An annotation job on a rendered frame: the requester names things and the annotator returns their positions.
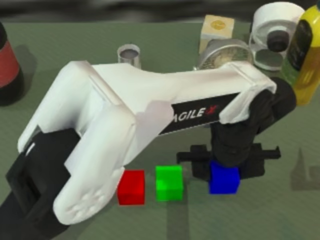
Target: dark bottle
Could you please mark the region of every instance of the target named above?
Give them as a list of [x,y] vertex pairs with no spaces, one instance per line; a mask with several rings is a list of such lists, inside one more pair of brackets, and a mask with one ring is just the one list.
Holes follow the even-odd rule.
[[0,106],[17,101],[23,90],[23,73],[0,22]]

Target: table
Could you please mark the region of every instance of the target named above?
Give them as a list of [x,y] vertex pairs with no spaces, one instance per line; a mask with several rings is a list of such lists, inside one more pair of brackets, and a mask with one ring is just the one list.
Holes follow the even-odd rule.
[[[10,42],[28,82],[24,98],[0,108],[0,201],[9,192],[5,174],[17,157],[17,140],[58,71],[69,61],[114,63],[117,48],[141,48],[142,68],[160,73],[191,70],[197,60],[198,23],[10,23]],[[249,24],[237,22],[235,38]],[[72,226],[56,240],[319,240],[320,92],[306,107],[256,138],[266,149],[280,146],[266,174],[241,183],[237,195],[209,195],[206,183],[183,165],[182,202],[156,202],[155,166],[175,164],[176,152],[209,144],[199,127],[157,138],[128,169],[146,173],[146,205],[120,207],[113,198],[97,216]]]

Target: white container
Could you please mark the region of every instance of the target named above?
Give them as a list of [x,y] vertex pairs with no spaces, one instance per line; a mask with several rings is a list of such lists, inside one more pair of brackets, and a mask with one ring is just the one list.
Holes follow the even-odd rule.
[[305,10],[291,2],[261,6],[253,16],[249,48],[254,64],[264,70],[279,71],[298,21]]

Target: black knob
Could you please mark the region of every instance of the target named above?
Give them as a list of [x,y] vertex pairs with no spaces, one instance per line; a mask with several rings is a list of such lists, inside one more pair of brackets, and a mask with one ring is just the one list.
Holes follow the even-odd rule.
[[272,31],[267,35],[266,44],[268,49],[275,53],[285,51],[289,46],[289,33],[282,30]]

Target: small cardboard box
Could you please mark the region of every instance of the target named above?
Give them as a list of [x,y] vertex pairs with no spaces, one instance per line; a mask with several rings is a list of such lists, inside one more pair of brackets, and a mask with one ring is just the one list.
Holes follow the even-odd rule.
[[199,54],[206,49],[208,42],[213,39],[231,39],[234,31],[233,18],[206,15],[201,29]]

